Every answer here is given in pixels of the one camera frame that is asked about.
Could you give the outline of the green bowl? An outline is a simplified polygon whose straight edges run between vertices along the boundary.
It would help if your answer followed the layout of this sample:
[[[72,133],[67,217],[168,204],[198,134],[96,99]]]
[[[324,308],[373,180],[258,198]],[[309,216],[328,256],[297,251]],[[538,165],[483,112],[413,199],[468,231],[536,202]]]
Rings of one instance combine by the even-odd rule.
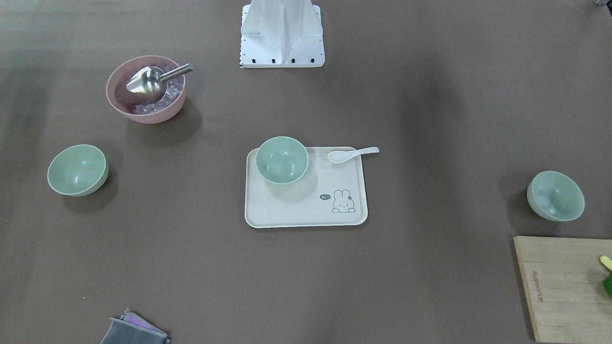
[[[58,194],[80,197],[100,189],[108,176],[105,154],[96,146],[79,144],[55,156],[48,166],[47,183]]]
[[[546,220],[573,221],[584,212],[584,195],[579,185],[560,172],[538,173],[527,186],[526,197],[534,213]]]
[[[259,174],[270,183],[295,183],[309,167],[306,147],[297,139],[278,136],[266,140],[258,147],[255,164]]]

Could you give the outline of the yellow plastic knife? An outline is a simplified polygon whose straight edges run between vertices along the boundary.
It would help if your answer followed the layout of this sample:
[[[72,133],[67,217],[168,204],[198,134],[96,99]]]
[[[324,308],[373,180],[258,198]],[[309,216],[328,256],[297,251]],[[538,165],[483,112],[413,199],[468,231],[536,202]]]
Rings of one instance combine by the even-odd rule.
[[[605,266],[605,268],[607,268],[607,270],[612,272],[612,259],[610,259],[610,257],[605,256],[605,255],[601,255],[599,257],[599,260],[600,260],[601,264],[603,264],[603,266]]]

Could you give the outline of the wooden cutting board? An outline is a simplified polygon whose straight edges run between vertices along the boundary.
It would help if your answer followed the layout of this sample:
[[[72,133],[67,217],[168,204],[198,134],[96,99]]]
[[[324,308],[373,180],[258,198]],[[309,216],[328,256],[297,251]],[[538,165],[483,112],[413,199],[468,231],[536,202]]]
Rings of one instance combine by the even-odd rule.
[[[516,236],[514,248],[534,338],[539,343],[609,344],[609,239]]]

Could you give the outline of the white ceramic spoon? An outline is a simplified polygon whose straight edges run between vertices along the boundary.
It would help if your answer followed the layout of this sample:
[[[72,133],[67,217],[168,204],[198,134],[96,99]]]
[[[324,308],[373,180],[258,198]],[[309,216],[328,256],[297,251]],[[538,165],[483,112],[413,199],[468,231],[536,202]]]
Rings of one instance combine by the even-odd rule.
[[[349,161],[350,159],[359,157],[364,154],[378,154],[379,152],[380,148],[378,147],[367,147],[360,150],[350,151],[335,150],[331,151],[328,154],[328,159],[331,163],[344,163],[346,161]]]

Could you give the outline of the green lime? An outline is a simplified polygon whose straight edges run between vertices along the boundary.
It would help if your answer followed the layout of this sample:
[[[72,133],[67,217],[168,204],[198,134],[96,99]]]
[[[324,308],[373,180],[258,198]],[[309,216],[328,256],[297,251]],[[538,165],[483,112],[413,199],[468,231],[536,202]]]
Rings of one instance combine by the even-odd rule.
[[[612,273],[610,273],[605,279],[603,279],[602,285],[606,293],[612,297]]]

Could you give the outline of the beige rabbit tray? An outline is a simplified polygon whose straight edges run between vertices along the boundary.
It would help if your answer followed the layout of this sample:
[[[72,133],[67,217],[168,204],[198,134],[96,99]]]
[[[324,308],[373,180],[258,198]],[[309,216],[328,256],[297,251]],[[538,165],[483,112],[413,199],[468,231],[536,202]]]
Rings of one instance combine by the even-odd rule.
[[[247,155],[245,220],[253,228],[360,225],[369,216],[360,157],[332,163],[336,147],[308,147],[308,170],[295,183],[277,185],[262,177],[257,150]]]

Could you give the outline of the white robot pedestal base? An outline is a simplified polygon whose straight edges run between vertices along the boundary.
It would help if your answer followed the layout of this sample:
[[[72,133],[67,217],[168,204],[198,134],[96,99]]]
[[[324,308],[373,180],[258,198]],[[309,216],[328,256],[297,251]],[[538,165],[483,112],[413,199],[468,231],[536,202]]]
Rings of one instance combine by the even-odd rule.
[[[324,66],[321,9],[310,0],[252,0],[241,13],[240,67]]]

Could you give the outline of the clear ice cubes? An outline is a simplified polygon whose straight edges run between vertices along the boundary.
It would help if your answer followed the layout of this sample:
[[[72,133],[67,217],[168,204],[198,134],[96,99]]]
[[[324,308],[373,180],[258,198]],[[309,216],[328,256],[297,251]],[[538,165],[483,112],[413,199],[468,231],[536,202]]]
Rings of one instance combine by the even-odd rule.
[[[161,65],[156,66],[156,67],[161,68],[164,72],[168,72],[170,70],[175,69],[175,68],[168,68],[167,66],[163,67]],[[142,96],[132,94],[131,92],[127,91],[128,95],[131,97],[131,102],[133,103],[133,106],[134,106],[134,113],[136,115],[149,115],[153,112],[157,112],[161,109],[164,109],[165,107],[170,105],[171,102],[173,102],[179,94],[178,84],[179,84],[179,81],[181,80],[181,77],[182,76],[178,76],[176,78],[173,78],[172,80],[167,81],[166,82],[167,90],[165,94],[161,97],[160,96],[142,97]]]

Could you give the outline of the purple cloth under grey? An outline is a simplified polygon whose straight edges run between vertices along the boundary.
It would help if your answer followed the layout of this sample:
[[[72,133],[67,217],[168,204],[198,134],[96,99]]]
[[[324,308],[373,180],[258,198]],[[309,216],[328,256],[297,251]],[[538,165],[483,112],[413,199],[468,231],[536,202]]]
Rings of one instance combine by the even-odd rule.
[[[139,316],[135,312],[129,311],[129,309],[127,309],[120,316],[120,319],[122,321],[124,321],[124,322],[131,323],[131,324],[133,324],[135,326],[139,326],[139,327],[151,330],[151,331],[155,331],[155,332],[161,333],[162,335],[166,336],[166,338],[168,337],[168,335],[164,331],[162,331],[161,329],[159,329],[155,325],[151,324],[150,322],[148,322],[147,320],[145,320],[143,317]]]

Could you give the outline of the metal ice scoop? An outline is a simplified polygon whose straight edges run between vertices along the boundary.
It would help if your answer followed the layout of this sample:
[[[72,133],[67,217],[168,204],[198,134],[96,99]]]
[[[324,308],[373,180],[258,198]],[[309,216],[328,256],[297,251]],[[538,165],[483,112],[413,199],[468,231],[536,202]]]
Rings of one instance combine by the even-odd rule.
[[[166,82],[192,72],[191,64],[179,66],[168,72],[164,72],[156,66],[146,66],[138,70],[126,84],[127,91],[132,94],[147,97],[163,96],[167,90]]]

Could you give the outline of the grey folded cloth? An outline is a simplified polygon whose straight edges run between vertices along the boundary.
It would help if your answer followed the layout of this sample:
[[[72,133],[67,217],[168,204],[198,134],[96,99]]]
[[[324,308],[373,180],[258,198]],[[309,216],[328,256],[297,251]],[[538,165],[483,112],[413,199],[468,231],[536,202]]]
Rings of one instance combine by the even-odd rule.
[[[165,333],[147,329],[120,319],[110,319],[110,327],[101,344],[170,344]]]

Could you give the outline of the green bowl on tray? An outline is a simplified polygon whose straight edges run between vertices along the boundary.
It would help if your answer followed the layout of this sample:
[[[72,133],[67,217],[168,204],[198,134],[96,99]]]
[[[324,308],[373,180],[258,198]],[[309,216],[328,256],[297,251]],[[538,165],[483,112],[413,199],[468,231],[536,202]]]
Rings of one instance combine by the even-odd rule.
[[[266,140],[258,147],[255,164],[259,174],[270,183],[295,183],[309,167],[306,147],[297,139],[278,136]]]

